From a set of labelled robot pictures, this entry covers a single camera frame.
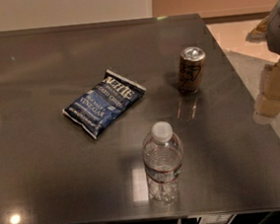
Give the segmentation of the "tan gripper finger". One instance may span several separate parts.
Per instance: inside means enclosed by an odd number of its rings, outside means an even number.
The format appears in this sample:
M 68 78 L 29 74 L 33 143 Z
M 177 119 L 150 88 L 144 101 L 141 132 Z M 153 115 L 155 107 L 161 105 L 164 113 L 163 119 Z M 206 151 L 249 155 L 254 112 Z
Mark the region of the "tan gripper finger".
M 270 123 L 280 114 L 280 59 L 265 65 L 261 73 L 259 94 L 255 99 L 253 120 L 259 124 Z

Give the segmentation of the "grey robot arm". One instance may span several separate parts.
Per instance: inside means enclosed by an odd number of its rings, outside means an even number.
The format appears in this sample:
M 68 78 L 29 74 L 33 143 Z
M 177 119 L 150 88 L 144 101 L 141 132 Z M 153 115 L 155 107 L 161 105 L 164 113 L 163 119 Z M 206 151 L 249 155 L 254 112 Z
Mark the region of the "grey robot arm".
M 280 56 L 280 0 L 269 13 L 266 39 L 268 49 Z M 259 124 L 270 123 L 279 113 L 280 58 L 278 62 L 263 67 L 253 120 Z

